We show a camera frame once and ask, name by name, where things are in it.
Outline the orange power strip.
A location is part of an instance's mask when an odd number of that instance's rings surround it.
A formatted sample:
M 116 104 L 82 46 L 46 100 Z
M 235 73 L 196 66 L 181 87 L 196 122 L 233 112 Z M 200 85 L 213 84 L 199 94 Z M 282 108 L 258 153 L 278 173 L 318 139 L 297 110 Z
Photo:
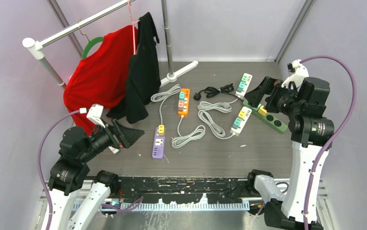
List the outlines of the orange power strip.
M 182 88 L 179 92 L 178 115 L 186 117 L 189 110 L 190 89 Z

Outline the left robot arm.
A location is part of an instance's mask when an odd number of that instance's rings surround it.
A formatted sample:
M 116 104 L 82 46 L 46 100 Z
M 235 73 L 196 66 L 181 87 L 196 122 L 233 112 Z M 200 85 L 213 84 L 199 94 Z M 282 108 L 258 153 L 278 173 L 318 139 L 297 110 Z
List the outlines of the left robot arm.
M 100 171 L 92 182 L 89 195 L 72 215 L 71 208 L 90 171 L 88 162 L 109 147 L 128 149 L 144 133 L 144 130 L 126 127 L 115 119 L 110 125 L 96 125 L 89 136 L 79 126 L 67 129 L 59 144 L 60 157 L 50 170 L 48 183 L 43 184 L 48 201 L 43 226 L 47 230 L 86 229 L 103 201 L 116 197 L 121 187 L 117 174 Z

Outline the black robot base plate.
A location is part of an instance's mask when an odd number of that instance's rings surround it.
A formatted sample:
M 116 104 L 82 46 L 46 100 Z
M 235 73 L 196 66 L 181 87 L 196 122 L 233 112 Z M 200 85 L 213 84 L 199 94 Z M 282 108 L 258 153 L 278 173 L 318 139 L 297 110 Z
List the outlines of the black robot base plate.
M 260 197 L 248 178 L 238 177 L 118 177 L 110 198 L 144 204 L 197 204 L 206 196 L 208 204 L 234 204 Z

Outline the pink plug adapter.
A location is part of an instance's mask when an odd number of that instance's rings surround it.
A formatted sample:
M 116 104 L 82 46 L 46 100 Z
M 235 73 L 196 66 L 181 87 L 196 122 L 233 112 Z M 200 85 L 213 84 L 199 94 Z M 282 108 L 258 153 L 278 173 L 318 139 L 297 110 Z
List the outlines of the pink plug adapter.
M 178 101 L 178 111 L 183 111 L 184 110 L 184 101 L 179 100 Z

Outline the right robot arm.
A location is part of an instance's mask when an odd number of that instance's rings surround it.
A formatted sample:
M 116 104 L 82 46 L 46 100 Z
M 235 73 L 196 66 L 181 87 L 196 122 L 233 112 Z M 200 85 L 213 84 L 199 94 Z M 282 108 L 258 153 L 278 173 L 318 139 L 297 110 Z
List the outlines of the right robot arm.
M 289 118 L 293 163 L 287 192 L 281 192 L 267 171 L 252 170 L 246 184 L 249 195 L 263 199 L 264 221 L 269 227 L 322 229 L 317 222 L 316 198 L 321 166 L 328 155 L 326 143 L 335 132 L 332 120 L 323 116 L 329 93 L 329 83 L 318 78 L 283 83 L 265 77 L 254 90 L 245 94 L 250 106 L 256 107 L 265 100 L 268 112 L 282 113 Z

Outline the yellow plug adapter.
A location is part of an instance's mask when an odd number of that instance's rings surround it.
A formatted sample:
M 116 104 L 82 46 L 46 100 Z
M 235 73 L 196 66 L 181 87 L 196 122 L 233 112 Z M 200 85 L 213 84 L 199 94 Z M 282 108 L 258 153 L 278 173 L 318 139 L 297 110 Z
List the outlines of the yellow plug adapter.
M 159 125 L 157 129 L 157 133 L 159 136 L 165 136 L 165 127 L 164 125 Z

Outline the purple power strip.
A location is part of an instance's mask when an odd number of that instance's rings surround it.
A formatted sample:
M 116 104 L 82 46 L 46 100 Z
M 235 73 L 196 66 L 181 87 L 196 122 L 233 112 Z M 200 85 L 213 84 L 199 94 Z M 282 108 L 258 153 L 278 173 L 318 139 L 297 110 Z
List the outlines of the purple power strip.
M 165 136 L 159 136 L 157 133 L 157 129 L 158 128 L 156 128 L 154 135 L 152 157 L 154 159 L 161 159 L 164 156 Z

